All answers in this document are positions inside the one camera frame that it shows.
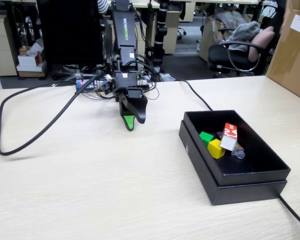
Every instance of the green cube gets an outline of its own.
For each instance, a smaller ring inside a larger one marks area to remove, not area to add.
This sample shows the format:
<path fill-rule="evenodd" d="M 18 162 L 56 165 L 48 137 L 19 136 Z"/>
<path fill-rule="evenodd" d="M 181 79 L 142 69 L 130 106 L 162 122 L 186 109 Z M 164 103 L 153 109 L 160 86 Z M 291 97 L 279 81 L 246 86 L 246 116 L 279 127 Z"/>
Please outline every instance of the green cube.
<path fill-rule="evenodd" d="M 204 145 L 206 147 L 208 147 L 208 144 L 212 141 L 212 139 L 214 138 L 214 136 L 211 135 L 211 134 L 209 134 L 209 133 L 206 133 L 206 132 L 202 131 L 200 133 L 200 138 L 202 139 Z"/>

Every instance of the clear plastic object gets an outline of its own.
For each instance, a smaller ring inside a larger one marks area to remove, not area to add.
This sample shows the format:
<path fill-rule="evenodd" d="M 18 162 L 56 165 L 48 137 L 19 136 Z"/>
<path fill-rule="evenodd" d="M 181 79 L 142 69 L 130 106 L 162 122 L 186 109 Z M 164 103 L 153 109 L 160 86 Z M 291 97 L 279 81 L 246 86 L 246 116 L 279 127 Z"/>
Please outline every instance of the clear plastic object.
<path fill-rule="evenodd" d="M 222 134 L 223 134 L 222 131 L 218 131 L 217 134 L 219 135 L 220 138 L 222 138 Z M 246 156 L 244 151 L 245 149 L 239 143 L 236 143 L 231 152 L 231 155 L 235 155 L 238 159 L 244 159 Z"/>

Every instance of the chair armrest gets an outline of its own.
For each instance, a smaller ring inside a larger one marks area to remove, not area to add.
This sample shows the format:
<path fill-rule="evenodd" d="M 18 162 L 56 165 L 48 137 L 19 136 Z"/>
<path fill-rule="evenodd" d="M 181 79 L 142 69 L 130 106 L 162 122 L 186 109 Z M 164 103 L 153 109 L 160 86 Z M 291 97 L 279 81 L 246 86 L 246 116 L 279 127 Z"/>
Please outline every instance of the chair armrest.
<path fill-rule="evenodd" d="M 258 54 L 261 54 L 265 50 L 262 46 L 255 45 L 255 44 L 252 44 L 250 42 L 245 42 L 245 41 L 222 41 L 221 42 L 221 45 L 225 46 L 226 49 L 228 49 L 229 46 L 232 45 L 232 44 L 238 44 L 238 45 L 245 45 L 245 46 L 248 46 L 248 47 L 253 47 L 257 50 Z"/>
<path fill-rule="evenodd" d="M 224 28 L 218 29 L 218 31 L 221 32 L 222 34 L 224 34 L 225 31 L 234 31 L 234 30 L 236 30 L 236 29 L 233 27 L 224 27 Z"/>

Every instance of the robotic arm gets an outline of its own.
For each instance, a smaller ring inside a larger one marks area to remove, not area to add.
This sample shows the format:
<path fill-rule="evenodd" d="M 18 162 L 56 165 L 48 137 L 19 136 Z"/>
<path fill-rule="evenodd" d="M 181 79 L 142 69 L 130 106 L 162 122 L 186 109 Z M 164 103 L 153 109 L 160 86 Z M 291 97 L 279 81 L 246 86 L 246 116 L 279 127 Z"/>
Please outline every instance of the robotic arm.
<path fill-rule="evenodd" d="M 148 99 L 143 89 L 137 86 L 137 74 L 140 72 L 135 58 L 135 13 L 129 0 L 115 0 L 111 2 L 112 20 L 115 41 L 112 50 L 119 57 L 116 66 L 112 64 L 113 75 L 107 76 L 107 82 L 96 87 L 105 94 L 114 93 L 119 102 L 120 115 L 129 131 L 134 129 L 135 118 L 141 124 L 146 121 L 146 106 Z"/>

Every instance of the yellow cube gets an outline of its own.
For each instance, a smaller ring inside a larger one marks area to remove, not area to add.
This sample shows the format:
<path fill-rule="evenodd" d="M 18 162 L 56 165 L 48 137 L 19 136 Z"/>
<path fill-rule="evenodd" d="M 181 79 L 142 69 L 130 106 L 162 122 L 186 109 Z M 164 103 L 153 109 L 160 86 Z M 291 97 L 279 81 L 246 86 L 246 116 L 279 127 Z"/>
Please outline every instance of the yellow cube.
<path fill-rule="evenodd" d="M 215 159 L 221 158 L 223 155 L 225 155 L 226 150 L 222 147 L 220 147 L 220 140 L 215 139 L 208 144 L 208 150 L 212 157 Z"/>

